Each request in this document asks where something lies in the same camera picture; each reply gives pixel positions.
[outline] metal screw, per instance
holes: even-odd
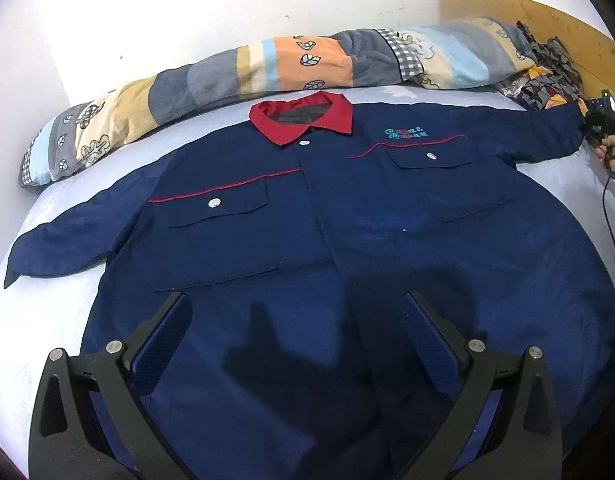
[[[55,348],[52,352],[50,352],[50,361],[58,361],[63,356],[63,350],[60,348]]]
[[[105,345],[105,351],[107,351],[108,354],[116,354],[121,348],[123,348],[123,343],[117,339]]]
[[[472,339],[467,345],[473,352],[482,352],[485,350],[485,343],[480,339]]]
[[[538,346],[529,347],[527,353],[534,357],[534,359],[540,359],[543,357],[543,351]]]

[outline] checkered fabric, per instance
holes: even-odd
[[[36,137],[30,143],[30,147],[25,151],[24,161],[21,164],[21,186],[36,186],[37,184],[32,180],[30,176],[30,154],[32,153],[32,147],[34,146],[34,141]]]
[[[403,41],[398,37],[398,34],[391,28],[375,28],[381,36],[387,41],[396,60],[398,67],[401,70],[401,79],[407,81],[409,78],[423,73],[423,65],[421,61],[414,55]]]

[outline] shirt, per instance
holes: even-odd
[[[466,339],[543,350],[571,449],[615,390],[615,292],[578,222],[515,163],[577,150],[577,105],[317,92],[250,118],[23,234],[5,286],[107,258],[82,353],[188,294],[192,325],[140,402],[204,480],[393,477],[451,403],[407,336],[412,289]]]

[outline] colorful clothing pile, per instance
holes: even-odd
[[[537,66],[508,77],[494,87],[528,110],[542,110],[585,96],[581,74],[565,46],[556,37],[539,43],[524,23],[517,28],[529,41]]]

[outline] collar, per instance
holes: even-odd
[[[304,106],[329,103],[325,114],[311,124],[279,124],[271,116]],[[343,94],[318,91],[294,101],[263,101],[250,109],[252,124],[278,146],[285,146],[302,136],[310,126],[351,134],[351,103]]]

